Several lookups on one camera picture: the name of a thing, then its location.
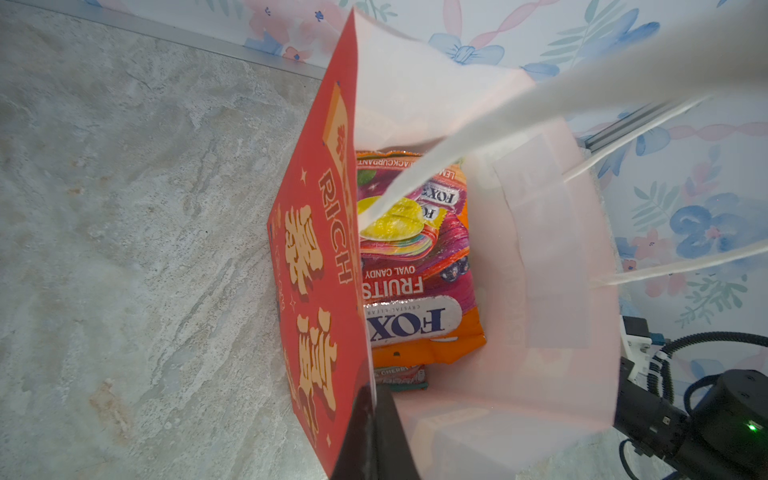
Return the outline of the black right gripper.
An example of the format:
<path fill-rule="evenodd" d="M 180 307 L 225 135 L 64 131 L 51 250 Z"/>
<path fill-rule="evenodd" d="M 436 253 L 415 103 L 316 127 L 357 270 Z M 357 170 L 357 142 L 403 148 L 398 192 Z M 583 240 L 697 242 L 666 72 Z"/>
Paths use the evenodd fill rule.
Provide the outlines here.
<path fill-rule="evenodd" d="M 621 358 L 614 428 L 648 456 L 675 456 L 689 433 L 688 416 L 629 379 L 634 363 Z"/>

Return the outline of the teal Fox's front candy packet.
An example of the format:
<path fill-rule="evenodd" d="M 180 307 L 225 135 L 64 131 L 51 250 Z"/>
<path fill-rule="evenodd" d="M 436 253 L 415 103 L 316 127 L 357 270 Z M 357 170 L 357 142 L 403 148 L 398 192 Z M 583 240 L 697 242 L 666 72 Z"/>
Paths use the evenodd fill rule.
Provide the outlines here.
<path fill-rule="evenodd" d="M 392 391 L 423 390 L 428 387 L 424 365 L 412 367 L 384 367 L 374 370 L 374 378 L 379 385 L 388 385 Z"/>

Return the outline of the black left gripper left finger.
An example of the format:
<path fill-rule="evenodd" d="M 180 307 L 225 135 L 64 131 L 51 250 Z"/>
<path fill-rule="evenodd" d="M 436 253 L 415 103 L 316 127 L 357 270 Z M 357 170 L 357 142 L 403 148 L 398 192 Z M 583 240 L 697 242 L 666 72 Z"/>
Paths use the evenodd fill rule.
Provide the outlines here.
<path fill-rule="evenodd" d="M 354 401 L 342 447 L 330 480 L 378 478 L 375 406 L 371 386 L 362 386 Z"/>

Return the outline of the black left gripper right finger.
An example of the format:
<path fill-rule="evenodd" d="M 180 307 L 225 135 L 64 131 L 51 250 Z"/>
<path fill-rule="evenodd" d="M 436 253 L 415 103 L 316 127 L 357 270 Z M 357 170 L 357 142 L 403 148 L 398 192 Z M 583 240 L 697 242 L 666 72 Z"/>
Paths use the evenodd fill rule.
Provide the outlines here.
<path fill-rule="evenodd" d="M 388 385 L 376 386 L 374 420 L 377 478 L 419 480 L 420 475 Z"/>

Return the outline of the red paper gift bag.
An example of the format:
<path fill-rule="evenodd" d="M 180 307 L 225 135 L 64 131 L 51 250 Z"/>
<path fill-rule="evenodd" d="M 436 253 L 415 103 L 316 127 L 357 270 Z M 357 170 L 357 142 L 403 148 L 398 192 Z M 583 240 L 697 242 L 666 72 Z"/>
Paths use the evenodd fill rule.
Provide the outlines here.
<path fill-rule="evenodd" d="M 522 131 L 443 169 L 404 199 L 392 236 L 357 216 L 429 145 L 534 87 L 525 69 L 473 63 L 493 46 L 412 39 L 321 1 L 295 32 L 329 41 L 326 75 L 268 217 L 294 412 L 327 473 L 354 401 L 382 367 L 428 365 L 406 402 L 426 475 L 492 478 L 607 425 L 629 272 L 697 261 L 767 237 L 723 165 L 690 185 L 653 166 L 615 241 L 600 198 L 611 172 L 568 179 L 580 161 L 564 120 Z"/>

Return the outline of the orange Fox's candy packet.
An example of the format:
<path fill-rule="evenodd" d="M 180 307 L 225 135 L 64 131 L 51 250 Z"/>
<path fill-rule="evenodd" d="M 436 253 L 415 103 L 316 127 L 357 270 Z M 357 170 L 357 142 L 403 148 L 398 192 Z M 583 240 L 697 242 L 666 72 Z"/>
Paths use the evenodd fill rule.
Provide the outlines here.
<path fill-rule="evenodd" d="M 431 177 L 365 228 L 360 252 L 376 368 L 450 364 L 485 345 L 460 164 Z"/>

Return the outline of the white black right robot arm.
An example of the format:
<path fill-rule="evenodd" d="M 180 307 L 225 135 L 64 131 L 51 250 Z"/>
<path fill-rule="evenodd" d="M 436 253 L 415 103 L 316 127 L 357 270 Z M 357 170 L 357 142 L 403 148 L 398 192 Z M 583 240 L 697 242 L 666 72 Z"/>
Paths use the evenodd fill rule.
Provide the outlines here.
<path fill-rule="evenodd" d="M 619 457 L 627 475 L 626 448 L 672 467 L 670 479 L 767 477 L 767 377 L 756 370 L 728 370 L 692 384 L 685 408 L 629 379 L 634 363 L 623 358 L 614 428 L 626 439 Z"/>

